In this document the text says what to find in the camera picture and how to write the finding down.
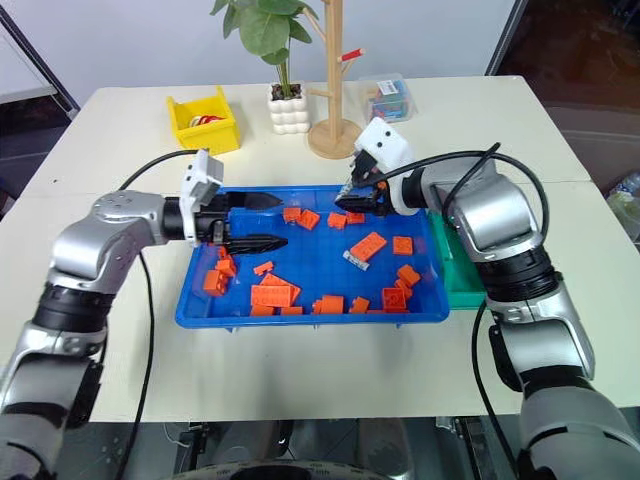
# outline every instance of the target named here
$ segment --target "orange building block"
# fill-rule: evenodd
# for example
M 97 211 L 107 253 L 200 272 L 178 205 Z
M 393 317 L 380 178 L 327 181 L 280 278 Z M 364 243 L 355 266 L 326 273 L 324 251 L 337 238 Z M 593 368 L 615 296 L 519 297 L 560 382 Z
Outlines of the orange building block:
M 369 235 L 364 237 L 358 243 L 356 243 L 353 247 L 351 247 L 351 254 L 356 258 L 366 262 L 371 257 L 373 257 L 382 247 L 387 244 L 387 241 L 382 238 L 376 232 L 371 232 Z
M 407 284 L 404 283 L 404 281 L 402 281 L 401 279 L 396 280 L 394 285 L 396 286 L 396 288 L 400 288 L 404 292 L 405 299 L 409 300 L 413 295 L 413 290 L 411 290 L 411 288 L 409 288 Z
M 204 277 L 202 289 L 209 295 L 221 297 L 227 292 L 227 282 L 229 278 L 220 270 L 209 270 Z
M 273 262 L 269 261 L 262 265 L 258 265 L 253 269 L 253 273 L 256 275 L 262 275 L 264 272 L 270 272 L 271 270 L 273 270 Z
M 300 214 L 296 222 L 301 227 L 306 228 L 307 230 L 313 230 L 316 228 L 316 225 L 320 221 L 320 215 L 316 212 L 312 212 L 311 210 L 305 210 Z
M 280 315 L 302 315 L 304 311 L 302 307 L 282 307 Z
M 407 284 L 409 287 L 413 287 L 420 281 L 420 275 L 411 267 L 411 265 L 404 265 L 398 269 L 398 276 L 400 280 Z
M 290 307 L 293 288 L 288 285 L 251 285 L 251 305 Z
M 284 210 L 282 210 L 285 223 L 297 221 L 301 213 L 302 209 L 300 207 L 285 207 Z
M 266 305 L 254 305 L 251 307 L 251 313 L 249 314 L 252 317 L 270 317 L 274 314 L 275 308 L 267 307 Z
M 394 255 L 413 255 L 413 239 L 411 237 L 393 237 Z
M 369 300 L 366 298 L 356 297 L 353 299 L 353 302 L 351 302 L 349 313 L 367 313 L 369 303 Z
M 322 297 L 321 313 L 343 313 L 344 297 L 338 295 L 324 295 Z
M 265 286 L 289 286 L 291 288 L 293 288 L 293 296 L 291 298 L 291 303 L 293 304 L 296 299 L 298 298 L 298 295 L 300 295 L 300 292 L 302 291 L 302 289 L 296 285 L 294 285 L 293 283 L 289 283 L 286 280 L 283 280 L 280 277 L 277 277 L 271 273 L 267 273 L 264 278 L 262 279 L 262 281 L 260 282 L 260 285 L 265 285 Z
M 340 215 L 336 212 L 331 212 L 329 214 L 329 218 L 327 219 L 327 225 L 331 228 L 337 228 L 338 230 L 344 229 L 347 224 L 347 217 L 345 215 Z
M 236 272 L 238 271 L 236 269 L 236 264 L 230 255 L 222 260 L 218 260 L 218 263 L 216 263 L 216 270 L 220 270 L 227 277 L 235 277 Z
M 382 289 L 382 308 L 385 312 L 397 312 L 407 309 L 407 301 L 401 288 Z
M 347 212 L 347 223 L 349 225 L 354 225 L 356 223 L 364 223 L 364 221 L 365 221 L 364 213 Z

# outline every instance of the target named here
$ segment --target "robotic arm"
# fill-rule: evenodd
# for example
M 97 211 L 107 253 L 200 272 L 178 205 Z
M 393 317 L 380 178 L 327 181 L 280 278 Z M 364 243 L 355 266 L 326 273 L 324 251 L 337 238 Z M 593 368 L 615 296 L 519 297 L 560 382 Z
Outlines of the robotic arm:
M 456 229 L 487 290 L 498 374 L 524 393 L 520 478 L 640 478 L 640 443 L 589 383 L 593 349 L 544 249 L 546 231 L 520 188 L 496 172 L 496 149 L 483 162 L 476 157 L 485 152 L 462 152 L 414 169 L 406 140 L 374 119 L 356 141 L 351 179 L 336 204 L 378 215 L 428 208 Z M 477 172 L 459 183 L 474 166 Z M 399 174 L 391 176 L 394 171 Z M 352 193 L 362 186 L 373 186 L 373 193 Z
M 264 193 L 218 193 L 223 164 L 196 154 L 181 197 L 117 191 L 58 237 L 47 283 L 24 326 L 0 389 L 0 478 L 54 478 L 64 430 L 88 421 L 100 387 L 107 315 L 131 264 L 145 247 L 189 239 L 259 253 L 286 245 L 273 235 L 233 238 L 235 207 L 281 204 Z

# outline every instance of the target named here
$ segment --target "yellow bin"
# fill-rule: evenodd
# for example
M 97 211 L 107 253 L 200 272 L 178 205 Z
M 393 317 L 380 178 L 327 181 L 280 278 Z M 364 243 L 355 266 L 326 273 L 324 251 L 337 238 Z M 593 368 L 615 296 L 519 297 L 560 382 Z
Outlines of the yellow bin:
M 240 148 L 236 119 L 224 98 L 222 87 L 216 86 L 216 91 L 215 97 L 187 103 L 176 103 L 172 97 L 167 98 L 171 130 L 184 148 L 208 148 L 210 155 Z M 189 122 L 197 115 L 215 115 L 223 120 L 190 127 Z

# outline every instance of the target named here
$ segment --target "white wall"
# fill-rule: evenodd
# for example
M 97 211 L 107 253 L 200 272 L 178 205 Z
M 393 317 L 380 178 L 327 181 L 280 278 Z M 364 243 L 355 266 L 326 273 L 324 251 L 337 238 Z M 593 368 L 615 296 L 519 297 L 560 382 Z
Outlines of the white wall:
M 0 0 L 81 105 L 99 87 L 256 83 L 275 70 L 222 38 L 213 0 Z M 321 0 L 310 0 L 319 13 Z M 349 72 L 405 77 L 482 75 L 514 0 L 345 0 Z M 292 77 L 325 78 L 324 50 L 293 49 Z

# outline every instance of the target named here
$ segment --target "green tray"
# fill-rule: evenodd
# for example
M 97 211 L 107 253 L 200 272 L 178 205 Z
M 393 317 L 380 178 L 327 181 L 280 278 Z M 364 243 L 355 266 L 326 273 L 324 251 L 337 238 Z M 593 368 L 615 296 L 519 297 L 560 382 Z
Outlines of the green tray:
M 431 232 L 438 248 L 440 276 L 452 310 L 475 310 L 486 295 L 475 265 L 460 239 L 444 224 L 442 215 L 429 212 Z

